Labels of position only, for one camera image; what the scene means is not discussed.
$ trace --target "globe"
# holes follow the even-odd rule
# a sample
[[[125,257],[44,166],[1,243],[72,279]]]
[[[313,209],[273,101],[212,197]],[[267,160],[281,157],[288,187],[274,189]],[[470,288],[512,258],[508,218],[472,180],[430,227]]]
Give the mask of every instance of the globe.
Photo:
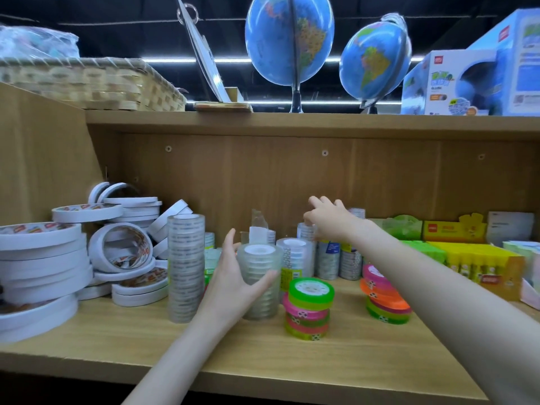
[[[295,85],[295,66],[299,82],[314,76],[334,40],[330,1],[292,1],[291,8],[289,0],[253,0],[246,19],[246,47],[253,66],[268,81],[286,86]]]
[[[391,13],[363,27],[341,54],[339,77],[351,96],[369,106],[392,92],[407,74],[411,44],[405,20]]]

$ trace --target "blue label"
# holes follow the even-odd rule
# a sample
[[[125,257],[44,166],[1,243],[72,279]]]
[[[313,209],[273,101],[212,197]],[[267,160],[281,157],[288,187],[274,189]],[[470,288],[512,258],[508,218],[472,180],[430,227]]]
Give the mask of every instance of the blue label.
[[[328,243],[328,247],[326,248],[326,254],[337,254],[340,250],[340,244],[339,243]]]

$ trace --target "wicker basket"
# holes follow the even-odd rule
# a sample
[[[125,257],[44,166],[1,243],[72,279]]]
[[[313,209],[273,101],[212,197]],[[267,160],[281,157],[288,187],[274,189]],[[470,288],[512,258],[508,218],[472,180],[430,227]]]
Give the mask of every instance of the wicker basket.
[[[184,111],[186,98],[141,59],[0,59],[0,81],[83,109]]]

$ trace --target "yellow label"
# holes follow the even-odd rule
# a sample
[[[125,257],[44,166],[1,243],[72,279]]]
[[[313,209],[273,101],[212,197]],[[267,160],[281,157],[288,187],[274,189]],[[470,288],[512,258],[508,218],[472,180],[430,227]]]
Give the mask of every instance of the yellow label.
[[[289,283],[294,279],[299,279],[302,276],[301,270],[281,267],[281,291],[289,291]]]

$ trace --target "dark ceiling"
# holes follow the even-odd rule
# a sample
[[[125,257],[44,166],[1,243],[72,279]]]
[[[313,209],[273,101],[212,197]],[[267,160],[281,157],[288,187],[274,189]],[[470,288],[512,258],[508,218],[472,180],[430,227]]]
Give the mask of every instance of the dark ceiling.
[[[247,57],[244,25],[251,0],[182,1],[198,9],[201,21],[197,28],[206,36],[215,57]],[[339,56],[358,29],[388,12],[405,16],[413,54],[421,55],[433,49],[465,48],[516,8],[540,6],[540,0],[330,2],[335,17],[330,56]],[[176,0],[2,0],[0,22],[75,33],[80,37],[81,56],[193,57],[186,32],[176,21],[176,8]],[[189,99],[206,99],[194,64],[152,65],[175,86],[188,90]],[[251,64],[218,64],[218,69],[224,84],[239,87],[249,100],[291,99],[289,88],[270,84]],[[387,97],[393,101],[400,98],[400,88]],[[308,100],[352,100],[341,87],[338,64],[325,64],[318,74],[302,84],[302,101]],[[328,111],[318,108],[318,112],[334,110],[358,112],[357,107]]]

